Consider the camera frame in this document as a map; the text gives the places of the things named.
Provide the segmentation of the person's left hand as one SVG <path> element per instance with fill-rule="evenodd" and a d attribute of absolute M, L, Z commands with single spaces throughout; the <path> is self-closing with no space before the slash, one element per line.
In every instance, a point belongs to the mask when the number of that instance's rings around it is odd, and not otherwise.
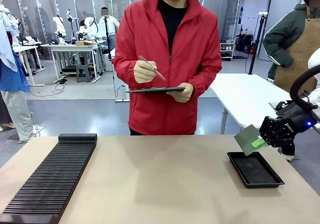
<path fill-rule="evenodd" d="M 172 92 L 167 92 L 167 95 L 170 95 L 171 97 L 174 98 L 175 101 L 179 103 L 186 103 L 190 100 L 193 92 L 194 92 L 194 87 L 192 84 L 183 82 L 181 83 L 178 87 L 183 88 L 182 91 L 172 91 Z"/>

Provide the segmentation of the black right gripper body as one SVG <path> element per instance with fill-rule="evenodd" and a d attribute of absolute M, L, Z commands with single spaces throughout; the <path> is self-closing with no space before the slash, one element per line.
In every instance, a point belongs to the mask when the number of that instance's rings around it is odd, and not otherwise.
<path fill-rule="evenodd" d="M 271 145 L 280 147 L 282 156 L 294 156 L 295 136 L 314 127 L 317 117 L 302 108 L 283 108 L 276 114 L 277 118 L 272 120 L 271 125 Z"/>

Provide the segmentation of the person's right hand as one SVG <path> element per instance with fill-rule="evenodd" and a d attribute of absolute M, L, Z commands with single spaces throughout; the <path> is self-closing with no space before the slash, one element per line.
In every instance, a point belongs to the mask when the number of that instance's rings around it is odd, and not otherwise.
<path fill-rule="evenodd" d="M 134 79 L 138 84 L 149 83 L 157 75 L 156 70 L 154 61 L 137 60 L 133 68 Z"/>

